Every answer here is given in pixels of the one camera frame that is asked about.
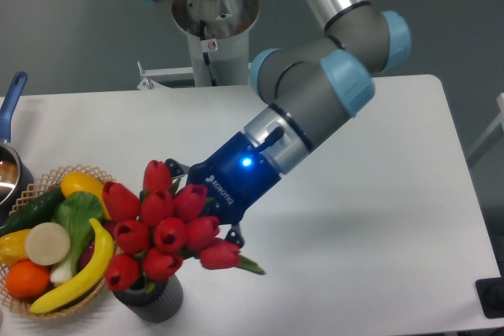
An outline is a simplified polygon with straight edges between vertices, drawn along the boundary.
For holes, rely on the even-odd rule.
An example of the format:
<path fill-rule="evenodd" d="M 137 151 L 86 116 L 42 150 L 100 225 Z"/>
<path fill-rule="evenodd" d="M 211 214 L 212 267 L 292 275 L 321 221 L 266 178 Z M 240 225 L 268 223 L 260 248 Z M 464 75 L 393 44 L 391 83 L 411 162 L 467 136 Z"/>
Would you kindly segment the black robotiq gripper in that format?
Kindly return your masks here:
<path fill-rule="evenodd" d="M 245 240 L 239 222 L 245 211 L 280 181 L 280 174 L 262 153 L 283 136 L 283 130 L 274 130 L 264 142 L 254 146 L 245 134 L 238 132 L 202 163 L 190 167 L 169 158 L 164 164 L 171 177 L 188 174 L 188 184 L 207 188 L 207 194 L 219 203 L 210 215 L 222 224 L 232 224 L 224 240 L 241 249 Z"/>

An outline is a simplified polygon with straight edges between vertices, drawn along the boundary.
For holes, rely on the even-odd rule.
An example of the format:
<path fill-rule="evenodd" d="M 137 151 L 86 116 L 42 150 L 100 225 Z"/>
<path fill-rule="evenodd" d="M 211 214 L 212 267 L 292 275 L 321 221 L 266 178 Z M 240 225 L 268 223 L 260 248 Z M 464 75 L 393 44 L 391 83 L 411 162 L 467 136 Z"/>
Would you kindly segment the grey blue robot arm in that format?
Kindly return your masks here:
<path fill-rule="evenodd" d="M 258 0 L 172 0 L 195 85 L 249 84 L 265 103 L 204 162 L 169 163 L 189 183 L 207 188 L 215 201 L 210 213 L 230 227 L 226 239 L 237 246 L 243 245 L 244 212 L 373 98 L 373 73 L 410 55 L 410 30 L 397 13 L 379 12 L 369 0 L 306 1 L 323 37 L 250 58 Z"/>

